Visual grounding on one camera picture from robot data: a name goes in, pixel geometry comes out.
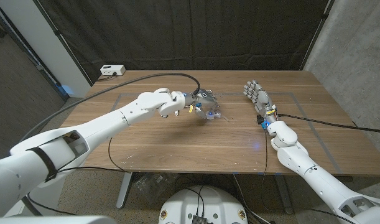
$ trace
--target black connector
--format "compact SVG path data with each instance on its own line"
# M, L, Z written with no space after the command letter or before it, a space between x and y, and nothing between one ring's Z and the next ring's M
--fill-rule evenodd
M264 118L261 115L257 115L257 124L262 124L264 122Z

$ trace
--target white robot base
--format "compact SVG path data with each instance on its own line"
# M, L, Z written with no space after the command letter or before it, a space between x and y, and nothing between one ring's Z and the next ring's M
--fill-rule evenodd
M199 185L189 189L196 193L183 189L164 203L159 213L159 224L248 224L244 207L224 190ZM202 196L205 208L197 193Z

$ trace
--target gray wall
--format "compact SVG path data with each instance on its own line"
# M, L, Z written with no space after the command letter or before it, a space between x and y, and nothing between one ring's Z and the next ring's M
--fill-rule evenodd
M8 35L0 39L0 159L63 104L16 43Z
M380 129L380 1L336 0L304 70L357 126ZM365 134L380 151L380 133Z

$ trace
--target table leg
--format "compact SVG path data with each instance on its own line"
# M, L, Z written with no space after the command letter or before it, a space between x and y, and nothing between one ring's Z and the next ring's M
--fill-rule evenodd
M125 173L122 180L121 190L119 191L118 200L116 202L117 208L123 208L126 200L127 193L129 192L129 185L132 179L132 172Z
M282 204L284 206L284 212L288 215L294 213L294 209L292 208L292 203L290 202L287 182L284 179L283 175L275 175L274 176L277 186L278 192L281 197Z

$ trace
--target blue light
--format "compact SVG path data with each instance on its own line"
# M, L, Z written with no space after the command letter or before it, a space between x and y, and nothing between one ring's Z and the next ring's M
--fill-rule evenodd
M67 85L61 85L61 87L65 90L68 94L74 94L74 92L71 90L71 88Z

